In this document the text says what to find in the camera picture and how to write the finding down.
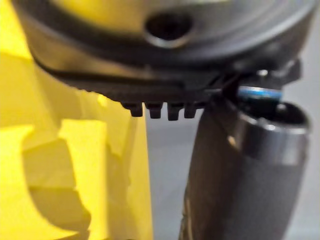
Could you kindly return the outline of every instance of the circular opening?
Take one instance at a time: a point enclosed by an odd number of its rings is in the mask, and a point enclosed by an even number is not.
[[[182,13],[160,13],[145,24],[146,39],[158,47],[179,47],[186,42],[192,28],[191,18]]]

